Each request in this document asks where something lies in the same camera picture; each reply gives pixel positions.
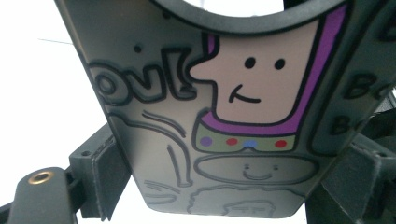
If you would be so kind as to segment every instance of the blue dot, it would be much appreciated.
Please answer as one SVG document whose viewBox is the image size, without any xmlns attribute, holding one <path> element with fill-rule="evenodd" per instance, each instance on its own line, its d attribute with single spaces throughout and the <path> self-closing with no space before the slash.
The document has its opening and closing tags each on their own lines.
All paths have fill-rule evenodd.
<svg viewBox="0 0 396 224">
<path fill-rule="evenodd" d="M 244 142 L 244 147 L 256 147 L 257 142 L 255 140 L 247 140 Z"/>
<path fill-rule="evenodd" d="M 201 138 L 201 141 L 200 141 L 201 145 L 204 147 L 210 147 L 212 145 L 212 142 L 213 142 L 212 138 L 210 138 L 210 137 L 203 137 L 203 138 Z"/>
</svg>

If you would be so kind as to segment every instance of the cartoon mouth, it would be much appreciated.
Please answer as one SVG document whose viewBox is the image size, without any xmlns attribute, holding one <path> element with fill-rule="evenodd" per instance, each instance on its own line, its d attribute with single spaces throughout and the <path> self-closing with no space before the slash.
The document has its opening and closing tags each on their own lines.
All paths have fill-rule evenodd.
<svg viewBox="0 0 396 224">
<path fill-rule="evenodd" d="M 242 84 L 240 84 L 235 89 L 233 89 L 233 92 L 231 92 L 231 95 L 230 95 L 230 98 L 228 99 L 228 102 L 232 103 L 235 98 L 240 100 L 240 101 L 245 101 L 245 102 L 253 103 L 253 104 L 258 104 L 259 102 L 262 101 L 261 99 L 248 98 L 246 96 L 238 94 L 238 91 L 241 88 L 242 88 Z"/>
<path fill-rule="evenodd" d="M 269 178 L 272 177 L 271 174 L 268 174 L 268 175 L 260 175 L 260 176 L 250 175 L 250 174 L 248 174 L 247 171 L 244 171 L 243 175 L 244 175 L 244 177 L 245 177 L 246 179 L 249 179 L 249 180 L 266 180 L 266 179 L 269 179 Z"/>
</svg>

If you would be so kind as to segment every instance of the beige face drawing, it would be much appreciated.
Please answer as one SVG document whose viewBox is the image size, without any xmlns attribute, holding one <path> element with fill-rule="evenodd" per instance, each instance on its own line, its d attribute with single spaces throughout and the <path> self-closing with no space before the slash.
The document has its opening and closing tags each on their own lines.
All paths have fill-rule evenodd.
<svg viewBox="0 0 396 224">
<path fill-rule="evenodd" d="M 298 104 L 318 21 L 275 35 L 219 38 L 219 52 L 190 74 L 217 84 L 215 114 L 237 123 L 271 124 Z"/>
</svg>

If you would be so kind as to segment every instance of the red dot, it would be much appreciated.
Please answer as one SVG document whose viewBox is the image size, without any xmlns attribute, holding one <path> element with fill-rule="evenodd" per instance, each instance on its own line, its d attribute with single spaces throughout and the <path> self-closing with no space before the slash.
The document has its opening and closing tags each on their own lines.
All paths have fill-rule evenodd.
<svg viewBox="0 0 396 224">
<path fill-rule="evenodd" d="M 275 142 L 275 147 L 285 147 L 288 143 L 285 140 Z"/>
<path fill-rule="evenodd" d="M 238 143 L 238 140 L 236 138 L 229 138 L 226 141 L 228 146 L 234 146 Z"/>
</svg>

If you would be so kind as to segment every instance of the cartoon eye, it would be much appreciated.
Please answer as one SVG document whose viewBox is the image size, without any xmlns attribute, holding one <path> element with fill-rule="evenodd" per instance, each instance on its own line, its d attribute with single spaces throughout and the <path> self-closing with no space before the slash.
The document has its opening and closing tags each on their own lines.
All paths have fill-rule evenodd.
<svg viewBox="0 0 396 224">
<path fill-rule="evenodd" d="M 285 60 L 284 59 L 278 59 L 274 65 L 274 67 L 276 68 L 276 70 L 280 70 L 285 66 Z"/>
<path fill-rule="evenodd" d="M 250 58 L 248 58 L 248 59 L 245 61 L 245 67 L 248 68 L 248 69 L 250 69 L 250 68 L 252 68 L 252 67 L 254 66 L 255 63 L 256 63 L 256 59 L 253 58 L 253 57 L 250 57 Z"/>
</svg>

